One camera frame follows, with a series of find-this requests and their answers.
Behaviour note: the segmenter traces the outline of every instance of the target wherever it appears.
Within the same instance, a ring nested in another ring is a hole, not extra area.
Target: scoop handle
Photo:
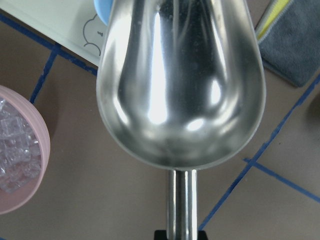
[[[197,240],[197,171],[170,170],[167,187],[168,240]]]

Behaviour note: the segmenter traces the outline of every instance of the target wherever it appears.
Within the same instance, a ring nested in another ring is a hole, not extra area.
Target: gray cloth
[[[291,0],[258,43],[266,68],[304,86],[320,67],[320,0]]]

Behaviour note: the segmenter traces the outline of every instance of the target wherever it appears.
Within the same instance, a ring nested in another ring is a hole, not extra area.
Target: ice cube
[[[26,134],[7,137],[3,140],[5,148],[20,148],[25,149],[29,146],[28,136]]]
[[[3,99],[2,97],[0,97],[0,112],[1,112],[1,110],[4,107],[5,104],[6,104],[6,100]]]
[[[29,148],[7,148],[5,150],[5,156],[11,165],[20,162],[28,162],[31,159],[31,153]]]
[[[35,134],[33,132],[32,133],[27,133],[26,138],[27,138],[29,146],[32,146],[34,144],[38,144],[38,140],[37,140],[37,138],[36,138],[36,136],[35,136]]]
[[[6,175],[6,168],[0,166],[0,178]]]
[[[23,174],[26,177],[34,179],[41,172],[41,162],[40,161],[31,161],[28,162],[23,168]]]
[[[31,178],[24,174],[24,164],[18,163],[6,169],[5,176],[0,177],[0,189],[13,193],[18,188],[27,184]]]
[[[10,103],[5,101],[0,111],[0,120],[12,118],[14,116],[19,115],[18,110],[15,109]]]
[[[24,133],[21,118],[18,116],[2,119],[0,123],[3,132],[7,137]]]
[[[6,152],[3,149],[0,149],[0,168],[7,168],[10,166]]]
[[[2,139],[0,139],[0,151],[5,149],[5,141],[3,141]]]
[[[39,156],[41,154],[39,144],[34,144],[29,147],[32,156]]]
[[[39,163],[41,163],[41,155],[32,155],[31,156],[31,161],[38,161]]]
[[[0,139],[5,139],[5,138],[7,138],[7,134],[5,133],[5,130],[2,128],[0,123]]]
[[[26,134],[33,134],[34,131],[32,130],[32,128],[29,125],[29,123],[27,122],[27,120],[22,117],[21,121],[22,121],[23,132]]]

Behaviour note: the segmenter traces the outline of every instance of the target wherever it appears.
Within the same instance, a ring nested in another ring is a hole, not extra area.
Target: metal ice scoop
[[[168,239],[197,239],[195,170],[240,151],[264,110],[245,0],[115,0],[96,92],[117,142],[171,170]]]

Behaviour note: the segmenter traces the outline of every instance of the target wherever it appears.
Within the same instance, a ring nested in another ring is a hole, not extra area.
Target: cartoon drawing
[[[100,56],[107,26],[97,16],[98,15],[95,14],[94,17],[86,21],[83,26],[83,37],[86,42],[83,47],[93,46],[97,49],[97,53]]]

